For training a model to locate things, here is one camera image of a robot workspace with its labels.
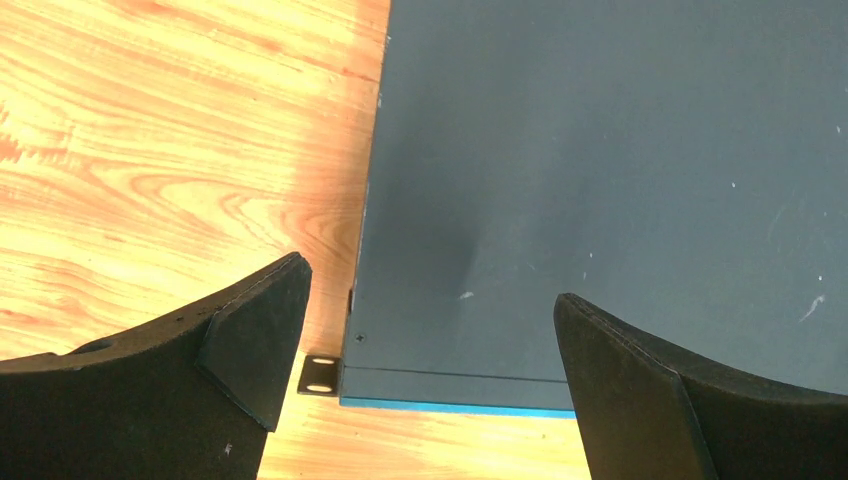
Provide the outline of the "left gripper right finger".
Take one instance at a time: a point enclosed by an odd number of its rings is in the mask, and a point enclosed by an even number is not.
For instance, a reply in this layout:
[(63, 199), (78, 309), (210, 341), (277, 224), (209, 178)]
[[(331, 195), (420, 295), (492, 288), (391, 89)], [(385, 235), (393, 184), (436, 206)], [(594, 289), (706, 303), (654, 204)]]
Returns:
[(595, 479), (843, 479), (847, 399), (753, 375), (560, 295), (559, 351)]

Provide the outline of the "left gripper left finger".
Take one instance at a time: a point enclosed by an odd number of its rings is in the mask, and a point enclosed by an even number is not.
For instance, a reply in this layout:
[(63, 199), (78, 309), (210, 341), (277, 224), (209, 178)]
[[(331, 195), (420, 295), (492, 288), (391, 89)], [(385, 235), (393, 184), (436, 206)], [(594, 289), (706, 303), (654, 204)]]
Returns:
[(131, 329), (1, 364), (5, 479), (253, 479), (312, 270), (296, 252)]

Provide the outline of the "dark blue network switch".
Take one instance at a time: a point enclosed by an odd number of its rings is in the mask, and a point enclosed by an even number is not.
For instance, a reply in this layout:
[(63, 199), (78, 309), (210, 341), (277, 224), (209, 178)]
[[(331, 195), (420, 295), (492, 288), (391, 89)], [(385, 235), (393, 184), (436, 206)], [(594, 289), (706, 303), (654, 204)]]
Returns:
[(338, 392), (568, 418), (577, 294), (847, 389), (843, 1), (395, 1)]

